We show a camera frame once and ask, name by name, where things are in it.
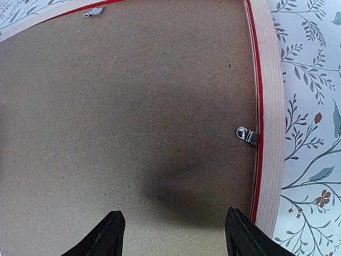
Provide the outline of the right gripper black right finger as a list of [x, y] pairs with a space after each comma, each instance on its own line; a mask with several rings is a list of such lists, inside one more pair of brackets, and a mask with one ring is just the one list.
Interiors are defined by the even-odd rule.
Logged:
[[291, 256], [292, 253], [267, 237], [239, 209], [230, 207], [225, 219], [229, 256]]

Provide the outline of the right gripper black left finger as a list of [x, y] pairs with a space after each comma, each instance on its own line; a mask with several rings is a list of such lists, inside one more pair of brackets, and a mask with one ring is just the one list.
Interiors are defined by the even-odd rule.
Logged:
[[122, 255], [125, 226], [122, 212], [111, 211], [62, 256]]

